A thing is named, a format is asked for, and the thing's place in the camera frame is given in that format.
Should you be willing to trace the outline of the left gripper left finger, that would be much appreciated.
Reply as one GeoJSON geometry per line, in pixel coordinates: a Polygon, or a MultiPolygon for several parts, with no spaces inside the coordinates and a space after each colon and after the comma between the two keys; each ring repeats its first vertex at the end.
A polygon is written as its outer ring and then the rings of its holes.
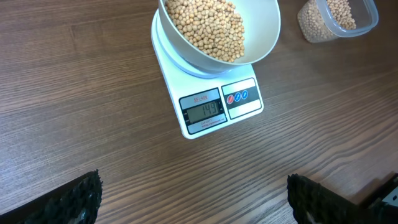
{"type": "Polygon", "coordinates": [[[99,170],[1,215],[1,223],[94,223],[102,201],[99,170]]]}

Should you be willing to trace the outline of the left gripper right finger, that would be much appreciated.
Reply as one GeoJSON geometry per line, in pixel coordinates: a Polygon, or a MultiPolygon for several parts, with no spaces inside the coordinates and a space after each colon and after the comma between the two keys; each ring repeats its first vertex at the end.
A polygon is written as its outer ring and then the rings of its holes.
{"type": "Polygon", "coordinates": [[[297,223],[367,222],[357,205],[302,175],[288,176],[287,193],[297,223]]]}

